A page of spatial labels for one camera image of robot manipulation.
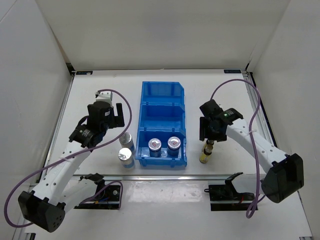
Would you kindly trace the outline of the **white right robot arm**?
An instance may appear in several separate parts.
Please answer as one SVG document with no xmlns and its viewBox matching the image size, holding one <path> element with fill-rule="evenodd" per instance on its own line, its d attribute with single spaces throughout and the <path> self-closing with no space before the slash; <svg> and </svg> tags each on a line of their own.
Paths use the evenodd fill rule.
<svg viewBox="0 0 320 240">
<path fill-rule="evenodd" d="M 255 143 L 258 162 L 266 176 L 261 190 L 274 203 L 280 203 L 304 186 L 303 159 L 296 153 L 289 155 L 278 149 L 257 132 L 251 140 L 249 124 L 234 108 L 223 110 L 215 100 L 209 100 L 199 107 L 199 139 L 224 142 L 231 138 L 242 146 L 252 157 Z"/>
</svg>

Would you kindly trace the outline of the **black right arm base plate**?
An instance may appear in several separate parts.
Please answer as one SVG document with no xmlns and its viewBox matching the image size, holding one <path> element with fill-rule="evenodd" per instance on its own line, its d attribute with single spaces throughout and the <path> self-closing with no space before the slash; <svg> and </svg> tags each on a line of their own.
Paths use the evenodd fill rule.
<svg viewBox="0 0 320 240">
<path fill-rule="evenodd" d="M 209 194 L 212 212 L 246 211 L 255 198 L 253 193 L 239 193 L 227 184 L 209 185 L 204 192 Z"/>
</svg>

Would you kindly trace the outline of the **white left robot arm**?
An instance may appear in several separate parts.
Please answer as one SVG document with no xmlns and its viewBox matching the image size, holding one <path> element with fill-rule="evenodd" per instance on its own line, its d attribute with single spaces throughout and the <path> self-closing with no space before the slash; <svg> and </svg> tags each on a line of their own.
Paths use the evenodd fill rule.
<svg viewBox="0 0 320 240">
<path fill-rule="evenodd" d="M 92 199 L 100 200 L 105 194 L 105 181 L 98 173 L 82 176 L 76 185 L 66 188 L 107 131 L 125 125 L 121 103 L 112 107 L 106 101 L 96 101 L 87 109 L 86 123 L 80 121 L 69 136 L 62 162 L 51 166 L 40 183 L 18 197 L 23 217 L 49 233 L 60 227 L 69 210 Z"/>
</svg>

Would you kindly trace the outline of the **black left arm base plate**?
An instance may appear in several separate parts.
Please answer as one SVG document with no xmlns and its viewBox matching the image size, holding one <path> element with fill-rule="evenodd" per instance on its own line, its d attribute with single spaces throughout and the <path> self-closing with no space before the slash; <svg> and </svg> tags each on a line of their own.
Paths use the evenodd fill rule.
<svg viewBox="0 0 320 240">
<path fill-rule="evenodd" d="M 74 207 L 77 210 L 119 210 L 122 203 L 123 185 L 113 181 L 93 200 Z"/>
</svg>

